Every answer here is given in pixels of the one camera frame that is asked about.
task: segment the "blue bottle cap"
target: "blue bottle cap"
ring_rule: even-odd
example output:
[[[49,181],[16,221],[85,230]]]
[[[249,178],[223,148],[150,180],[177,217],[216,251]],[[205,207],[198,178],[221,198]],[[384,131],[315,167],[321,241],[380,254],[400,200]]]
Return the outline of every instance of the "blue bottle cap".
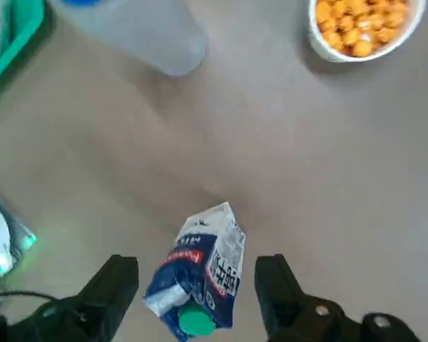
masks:
[[[93,6],[100,1],[101,0],[62,0],[65,4],[77,7]]]

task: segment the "bowl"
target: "bowl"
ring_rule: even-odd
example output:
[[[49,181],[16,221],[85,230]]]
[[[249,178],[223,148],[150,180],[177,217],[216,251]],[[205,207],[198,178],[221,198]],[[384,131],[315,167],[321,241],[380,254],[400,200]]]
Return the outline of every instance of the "bowl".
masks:
[[[351,62],[364,62],[382,57],[392,52],[398,46],[402,45],[415,31],[417,25],[422,20],[422,15],[427,5],[426,0],[407,0],[409,4],[409,13],[406,22],[401,27],[399,35],[390,43],[378,48],[367,57],[351,57],[343,55],[342,53],[331,48],[323,38],[317,19],[315,18],[315,7],[317,0],[310,0],[309,2],[309,40],[314,51],[323,59],[335,63],[351,63]]]

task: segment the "table surface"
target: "table surface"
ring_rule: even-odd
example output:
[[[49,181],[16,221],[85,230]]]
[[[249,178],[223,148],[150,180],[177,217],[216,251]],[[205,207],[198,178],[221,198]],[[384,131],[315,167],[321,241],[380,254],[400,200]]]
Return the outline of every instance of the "table surface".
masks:
[[[305,1],[189,4],[210,49],[186,78],[57,19],[0,90],[0,193],[39,236],[9,288],[68,296],[136,255],[116,341],[172,341],[140,297],[185,218],[227,200],[248,236],[243,281],[234,329],[209,341],[265,341],[253,267],[274,253],[307,292],[428,341],[428,7],[390,56],[338,66],[308,48]]]

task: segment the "green tray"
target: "green tray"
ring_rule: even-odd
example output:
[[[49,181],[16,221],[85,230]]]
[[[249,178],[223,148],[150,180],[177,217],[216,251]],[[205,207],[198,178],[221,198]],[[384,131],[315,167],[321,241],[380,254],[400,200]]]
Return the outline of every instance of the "green tray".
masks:
[[[12,0],[11,43],[0,55],[0,75],[29,42],[44,18],[44,0]]]

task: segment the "plastic bottle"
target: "plastic bottle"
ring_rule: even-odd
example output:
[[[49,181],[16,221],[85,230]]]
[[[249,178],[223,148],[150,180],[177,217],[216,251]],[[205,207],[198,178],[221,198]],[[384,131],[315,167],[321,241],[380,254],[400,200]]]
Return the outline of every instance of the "plastic bottle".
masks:
[[[170,76],[200,65],[208,40],[184,0],[51,0],[56,12],[104,43]]]

